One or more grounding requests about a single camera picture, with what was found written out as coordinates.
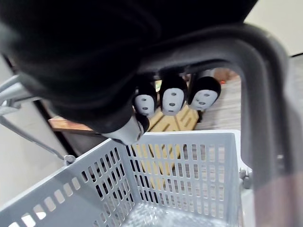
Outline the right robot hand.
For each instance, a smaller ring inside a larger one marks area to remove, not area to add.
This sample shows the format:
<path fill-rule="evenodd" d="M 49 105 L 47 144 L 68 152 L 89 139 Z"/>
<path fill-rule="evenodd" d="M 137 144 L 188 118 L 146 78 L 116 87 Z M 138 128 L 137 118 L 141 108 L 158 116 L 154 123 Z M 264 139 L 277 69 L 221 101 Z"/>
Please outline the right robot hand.
<path fill-rule="evenodd" d="M 72 122 L 136 142 L 135 73 L 147 48 L 206 27 L 241 23 L 254 0 L 3 0 L 0 52 L 19 82 Z"/>

